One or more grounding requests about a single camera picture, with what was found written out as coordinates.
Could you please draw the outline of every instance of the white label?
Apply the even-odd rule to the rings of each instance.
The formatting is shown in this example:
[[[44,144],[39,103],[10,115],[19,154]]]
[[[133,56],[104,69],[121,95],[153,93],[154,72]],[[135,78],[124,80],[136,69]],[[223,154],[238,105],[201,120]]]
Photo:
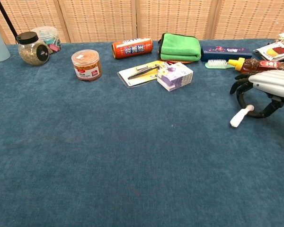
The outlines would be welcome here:
[[[75,72],[77,74],[77,77],[81,79],[90,79],[98,76],[100,74],[99,67],[95,67],[91,70],[78,70],[75,68]]]
[[[80,59],[80,58],[82,58],[83,57],[83,55],[82,54],[80,54],[78,57],[76,57],[77,59]]]

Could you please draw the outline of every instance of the cardboard box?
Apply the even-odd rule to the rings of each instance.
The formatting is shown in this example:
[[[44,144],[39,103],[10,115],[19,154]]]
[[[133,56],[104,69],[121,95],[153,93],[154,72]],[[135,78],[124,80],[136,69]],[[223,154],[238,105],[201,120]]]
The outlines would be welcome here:
[[[244,47],[202,46],[201,61],[211,59],[237,60],[239,58],[251,58],[252,52]]]
[[[167,91],[172,91],[191,83],[193,73],[187,66],[178,62],[165,69],[158,70],[157,81]]]

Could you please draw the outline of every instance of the green towel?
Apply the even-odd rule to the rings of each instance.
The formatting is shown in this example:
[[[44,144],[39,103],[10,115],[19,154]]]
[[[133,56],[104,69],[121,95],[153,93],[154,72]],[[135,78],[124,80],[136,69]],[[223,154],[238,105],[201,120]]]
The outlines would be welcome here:
[[[164,33],[160,40],[159,57],[162,60],[198,61],[201,59],[199,40],[193,36]]]

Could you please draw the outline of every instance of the orange can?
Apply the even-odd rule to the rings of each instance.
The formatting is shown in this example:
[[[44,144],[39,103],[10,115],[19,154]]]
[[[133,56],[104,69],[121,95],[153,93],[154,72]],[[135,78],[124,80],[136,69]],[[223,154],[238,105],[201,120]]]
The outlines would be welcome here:
[[[152,39],[138,38],[112,43],[114,58],[126,58],[144,53],[151,53],[153,48]]]

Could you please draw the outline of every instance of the mechanical claw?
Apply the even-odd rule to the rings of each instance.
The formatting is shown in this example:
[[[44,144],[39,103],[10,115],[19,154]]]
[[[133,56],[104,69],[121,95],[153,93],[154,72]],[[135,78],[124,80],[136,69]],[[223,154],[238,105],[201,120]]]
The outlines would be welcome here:
[[[266,118],[284,105],[284,71],[270,70],[264,72],[241,73],[230,90],[230,94],[237,94],[237,100],[241,108],[246,108],[244,93],[252,88],[263,91],[271,98],[271,103],[261,112],[250,111],[248,116],[254,118]]]

